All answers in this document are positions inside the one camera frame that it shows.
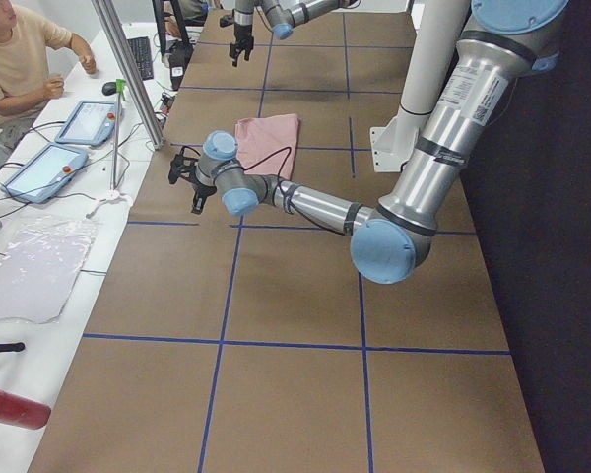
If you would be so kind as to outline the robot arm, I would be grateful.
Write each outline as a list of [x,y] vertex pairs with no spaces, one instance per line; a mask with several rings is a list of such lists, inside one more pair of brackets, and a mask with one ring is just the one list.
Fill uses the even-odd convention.
[[291,7],[283,7],[279,1],[236,1],[232,10],[234,42],[230,44],[229,56],[236,67],[240,55],[248,61],[254,48],[253,18],[255,8],[261,9],[271,33],[277,39],[286,39],[293,30],[309,21],[338,9],[351,8],[356,1],[313,0],[299,1]]
[[503,94],[555,67],[565,11],[563,1],[426,2],[398,112],[371,131],[375,168],[398,173],[374,208],[274,174],[246,174],[235,138],[219,130],[190,166],[192,212],[216,194],[234,216],[263,203],[297,213],[348,236],[366,279],[407,279],[427,258],[437,212]]

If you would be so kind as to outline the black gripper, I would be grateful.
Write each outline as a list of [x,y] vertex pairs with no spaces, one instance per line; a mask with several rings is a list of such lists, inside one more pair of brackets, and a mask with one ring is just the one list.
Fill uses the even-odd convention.
[[229,56],[233,67],[238,66],[240,56],[244,61],[248,61],[253,50],[253,25],[252,24],[234,24],[234,43],[230,44]]
[[192,165],[189,179],[194,189],[191,213],[202,214],[208,198],[217,192],[213,180],[204,174],[198,165]]

